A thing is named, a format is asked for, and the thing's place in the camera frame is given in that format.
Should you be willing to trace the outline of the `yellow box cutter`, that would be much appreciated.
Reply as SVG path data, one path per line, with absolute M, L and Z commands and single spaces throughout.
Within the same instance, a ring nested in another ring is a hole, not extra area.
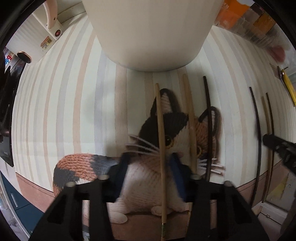
M 291 101 L 293 106 L 296 105 L 296 97 L 295 97 L 295 89 L 289 79 L 289 77 L 287 76 L 287 74 L 285 73 L 284 69 L 280 69 L 279 66 L 277 66 L 277 71 L 278 71 L 278 75 L 279 78 L 281 80 L 281 82 L 283 83 Z

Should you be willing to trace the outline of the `striped cat table mat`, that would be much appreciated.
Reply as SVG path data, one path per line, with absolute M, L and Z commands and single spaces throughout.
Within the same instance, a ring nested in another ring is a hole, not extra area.
M 275 75 L 275 61 L 263 49 L 213 27 L 199 55 L 168 72 L 125 69 L 103 53 L 86 15 L 65 23 L 66 31 L 48 53 L 22 73 L 13 109 L 12 153 L 22 195 L 41 211 L 52 203 L 53 171 L 67 154 L 119 156 L 148 118 L 154 85 L 175 92 L 182 109 L 182 76 L 189 78 L 194 110 L 206 108 L 203 78 L 211 104 L 222 115 L 218 162 L 223 176 L 249 199 L 257 166 L 256 128 L 295 141 L 295 108 Z

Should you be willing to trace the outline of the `orange seasoning packet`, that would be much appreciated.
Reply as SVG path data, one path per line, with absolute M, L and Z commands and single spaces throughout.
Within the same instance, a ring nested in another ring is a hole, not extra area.
M 241 3 L 237 0 L 224 1 L 214 25 L 230 30 L 249 8 L 250 5 Z

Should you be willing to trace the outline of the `beige utensil holder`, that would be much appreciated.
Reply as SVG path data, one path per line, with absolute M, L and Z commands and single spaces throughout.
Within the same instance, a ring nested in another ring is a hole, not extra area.
M 183 67 L 199 54 L 223 1 L 83 1 L 106 56 L 137 71 Z

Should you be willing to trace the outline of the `pink white electric kettle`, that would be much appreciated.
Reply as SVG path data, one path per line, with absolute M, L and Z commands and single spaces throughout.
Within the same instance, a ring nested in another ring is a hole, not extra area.
M 57 20 L 57 2 L 45 1 L 20 25 L 6 48 L 28 64 L 35 64 L 63 33 Z

